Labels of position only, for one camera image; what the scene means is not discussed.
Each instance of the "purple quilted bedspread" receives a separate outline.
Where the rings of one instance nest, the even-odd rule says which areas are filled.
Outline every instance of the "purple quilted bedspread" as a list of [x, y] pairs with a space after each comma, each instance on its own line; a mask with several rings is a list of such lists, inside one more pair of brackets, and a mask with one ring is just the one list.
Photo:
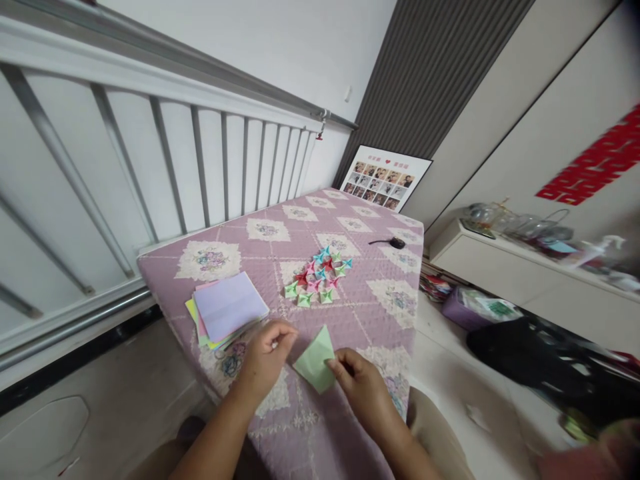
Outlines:
[[[249, 438], [274, 478], [392, 478], [380, 450], [368, 438], [339, 387], [318, 395], [291, 368], [322, 325], [334, 348], [351, 347], [385, 378], [393, 402], [406, 416], [423, 226], [403, 215], [325, 189], [212, 227], [138, 259], [144, 279], [193, 366], [224, 397], [242, 365], [252, 331], [225, 352], [200, 347], [185, 307], [196, 285], [246, 271], [269, 318], [300, 330], [290, 364], [258, 408]], [[370, 241], [400, 237], [396, 250]], [[284, 297], [284, 286], [321, 247], [353, 258], [333, 303], [311, 308]]]

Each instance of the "spray bottle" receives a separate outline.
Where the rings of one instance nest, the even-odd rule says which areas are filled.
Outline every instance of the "spray bottle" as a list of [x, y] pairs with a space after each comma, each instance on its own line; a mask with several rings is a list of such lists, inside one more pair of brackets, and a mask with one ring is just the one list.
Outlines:
[[600, 257], [607, 252], [607, 248], [609, 248], [611, 242], [615, 242], [616, 248], [620, 250], [622, 243], [625, 241], [624, 238], [618, 237], [617, 235], [606, 235], [602, 238], [600, 243], [590, 243], [583, 241], [585, 244], [585, 248], [579, 252], [572, 253], [564, 260], [560, 262], [560, 265], [563, 265], [570, 269], [576, 269], [580, 265], [593, 260], [596, 257]]

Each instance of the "red paper decoration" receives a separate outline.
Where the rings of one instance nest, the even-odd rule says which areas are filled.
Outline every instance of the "red paper decoration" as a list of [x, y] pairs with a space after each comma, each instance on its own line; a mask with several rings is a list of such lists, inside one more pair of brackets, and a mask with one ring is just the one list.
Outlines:
[[640, 103], [535, 196], [580, 205], [639, 161]]

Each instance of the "cabinet door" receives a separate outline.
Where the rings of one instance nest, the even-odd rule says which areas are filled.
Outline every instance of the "cabinet door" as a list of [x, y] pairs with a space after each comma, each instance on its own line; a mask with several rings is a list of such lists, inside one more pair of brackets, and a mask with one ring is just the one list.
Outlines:
[[640, 304], [578, 281], [566, 281], [521, 305], [605, 348], [640, 355]]
[[554, 270], [464, 235], [434, 265], [516, 305], [566, 281]]

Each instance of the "yellow paper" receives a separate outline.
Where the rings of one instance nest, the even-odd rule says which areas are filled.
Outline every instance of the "yellow paper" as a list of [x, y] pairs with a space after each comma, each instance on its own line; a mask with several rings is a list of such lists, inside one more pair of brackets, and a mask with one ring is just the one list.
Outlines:
[[185, 306], [187, 310], [189, 310], [189, 314], [195, 323], [195, 333], [198, 337], [198, 345], [203, 347], [204, 345], [208, 346], [210, 349], [215, 349], [218, 345], [222, 344], [222, 342], [214, 343], [209, 341], [209, 337], [206, 333], [200, 331], [198, 328], [198, 307], [195, 306], [195, 301], [191, 298], [185, 302]]

